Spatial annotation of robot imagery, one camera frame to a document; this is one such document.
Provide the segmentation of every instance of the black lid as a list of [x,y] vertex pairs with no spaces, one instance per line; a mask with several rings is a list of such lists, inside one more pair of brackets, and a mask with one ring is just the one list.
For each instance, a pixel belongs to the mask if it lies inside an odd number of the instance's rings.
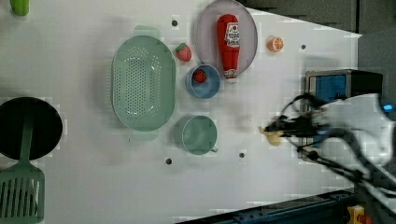
[[58,112],[49,103],[21,97],[0,105],[0,152],[18,160],[25,113],[34,113],[30,160],[50,153],[59,143],[63,125]]

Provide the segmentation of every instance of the bowl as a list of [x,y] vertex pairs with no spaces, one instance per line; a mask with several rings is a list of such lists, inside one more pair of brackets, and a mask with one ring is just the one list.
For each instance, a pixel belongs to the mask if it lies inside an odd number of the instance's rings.
[[[199,83],[192,78],[192,75],[198,69],[202,69],[206,74],[206,81],[203,83]],[[195,97],[212,98],[218,93],[220,88],[220,75],[218,70],[209,64],[201,64],[192,68],[186,77],[186,88],[187,91]]]

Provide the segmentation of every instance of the white table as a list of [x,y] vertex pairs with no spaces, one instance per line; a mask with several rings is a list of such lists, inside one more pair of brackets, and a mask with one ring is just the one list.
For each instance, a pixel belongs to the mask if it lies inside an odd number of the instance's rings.
[[[130,142],[131,130],[117,119],[109,95],[116,49],[137,24],[153,22],[170,49],[180,42],[193,49],[192,27],[210,2],[31,1],[23,19],[0,2],[2,102],[47,97],[66,127],[59,148],[35,163],[46,174],[46,223],[173,223],[351,186],[299,161],[287,143],[271,147],[258,127],[299,93],[306,70],[356,68],[359,36],[255,10],[258,53],[239,82],[222,84],[210,100],[197,99],[184,86],[197,55],[177,62],[175,113],[156,141]],[[284,37],[283,52],[266,49],[270,35]],[[186,114],[217,123],[216,155],[193,157],[173,143],[172,128]],[[1,157],[0,163],[15,161]]]

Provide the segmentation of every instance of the plate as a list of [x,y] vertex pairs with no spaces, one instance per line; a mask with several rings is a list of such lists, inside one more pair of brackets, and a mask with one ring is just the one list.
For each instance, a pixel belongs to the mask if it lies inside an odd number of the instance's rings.
[[195,31],[195,47],[203,63],[210,64],[223,74],[219,54],[217,23],[224,14],[233,14],[239,22],[240,51],[237,72],[245,72],[254,60],[258,46],[256,24],[248,10],[234,0],[218,0],[206,7],[198,20]]

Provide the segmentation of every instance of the green spatula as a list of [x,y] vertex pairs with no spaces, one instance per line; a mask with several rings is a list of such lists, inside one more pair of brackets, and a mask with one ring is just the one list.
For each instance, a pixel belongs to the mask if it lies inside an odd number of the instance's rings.
[[0,173],[0,223],[28,224],[44,219],[44,173],[29,162],[34,117],[26,112],[21,159]]

